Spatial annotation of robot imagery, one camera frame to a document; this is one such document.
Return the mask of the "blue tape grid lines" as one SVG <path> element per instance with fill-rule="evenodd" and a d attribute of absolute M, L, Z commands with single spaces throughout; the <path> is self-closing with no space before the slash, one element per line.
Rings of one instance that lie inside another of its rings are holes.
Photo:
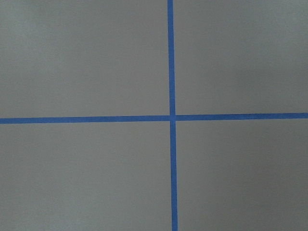
<path fill-rule="evenodd" d="M 256 114 L 176 114 L 176 80 L 174 48 L 174 1 L 167 0 L 167 44 L 168 44 L 168 115 L 118 115 L 118 116 L 69 116 L 69 117 L 16 117 L 1 118 L 1 124 L 60 124 L 60 123 L 112 123 L 112 122 L 169 122 L 170 133 L 170 186 L 171 186 L 171 229 L 178 227 L 178 186 L 177 186 L 177 140 L 178 121 L 224 121 L 224 120 L 276 120 L 307 119 L 305 113 L 256 113 Z"/>

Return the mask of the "brown paper table cover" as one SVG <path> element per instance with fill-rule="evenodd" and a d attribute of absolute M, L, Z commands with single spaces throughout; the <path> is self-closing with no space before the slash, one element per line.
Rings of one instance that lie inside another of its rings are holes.
<path fill-rule="evenodd" d="M 305 0 L 173 0 L 176 114 L 308 113 Z M 167 0 L 3 0 L 0 118 L 168 115 Z M 178 121 L 178 231 L 305 231 L 308 119 Z M 169 122 L 0 124 L 3 231 L 172 231 Z"/>

